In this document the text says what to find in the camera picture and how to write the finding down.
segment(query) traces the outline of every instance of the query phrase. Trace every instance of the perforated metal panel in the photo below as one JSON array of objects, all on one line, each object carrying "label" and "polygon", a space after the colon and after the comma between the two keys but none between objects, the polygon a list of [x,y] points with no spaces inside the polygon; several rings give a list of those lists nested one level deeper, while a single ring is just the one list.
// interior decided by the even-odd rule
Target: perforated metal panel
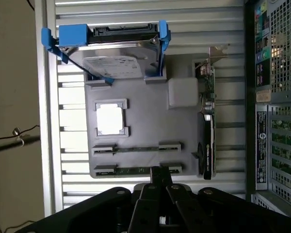
[{"label": "perforated metal panel", "polygon": [[272,92],[291,90],[291,0],[271,13]]},{"label": "perforated metal panel", "polygon": [[268,210],[273,210],[273,209],[270,208],[270,207],[266,204],[266,202],[264,202],[264,200],[263,200],[262,198],[260,198],[260,196],[258,196],[258,195],[253,195],[253,196],[252,196],[252,202],[255,203],[255,204],[257,204],[257,205],[259,205],[259,206],[262,206],[262,207],[264,207],[264,208],[266,208],[266,209],[268,209]]},{"label": "perforated metal panel", "polygon": [[291,204],[291,105],[270,108],[271,190]]}]

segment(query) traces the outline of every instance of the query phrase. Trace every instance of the beige wall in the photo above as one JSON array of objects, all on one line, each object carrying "label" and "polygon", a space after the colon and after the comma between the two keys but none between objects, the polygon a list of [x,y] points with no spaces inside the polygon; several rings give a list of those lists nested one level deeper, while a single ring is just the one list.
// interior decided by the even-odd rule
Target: beige wall
[{"label": "beige wall", "polygon": [[[16,126],[24,130],[35,124],[39,106],[34,12],[25,0],[0,0],[0,137],[11,135]],[[40,144],[1,152],[0,227],[42,217]]]}]

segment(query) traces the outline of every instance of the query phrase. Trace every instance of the blue plastic bracket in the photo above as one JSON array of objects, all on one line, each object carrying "label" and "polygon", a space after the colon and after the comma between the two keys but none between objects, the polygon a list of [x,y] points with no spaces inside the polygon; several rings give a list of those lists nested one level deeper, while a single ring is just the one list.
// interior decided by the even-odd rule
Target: blue plastic bracket
[{"label": "blue plastic bracket", "polygon": [[42,28],[41,30],[41,41],[42,45],[47,49],[47,51],[59,56],[62,62],[68,64],[68,56],[60,51],[56,46],[56,40],[51,34],[51,30],[48,28]]},{"label": "blue plastic bracket", "polygon": [[160,41],[162,41],[162,52],[165,52],[171,40],[171,33],[168,28],[166,20],[160,20],[159,26],[160,26]]},{"label": "blue plastic bracket", "polygon": [[159,21],[159,27],[160,27],[160,41],[162,43],[162,52],[161,52],[161,75],[163,75],[163,58],[164,58],[164,52],[169,46],[169,42],[171,40],[171,32],[168,28],[168,24],[166,20],[160,20]]},{"label": "blue plastic bracket", "polygon": [[59,26],[59,47],[80,47],[88,45],[90,29],[87,24]]}]

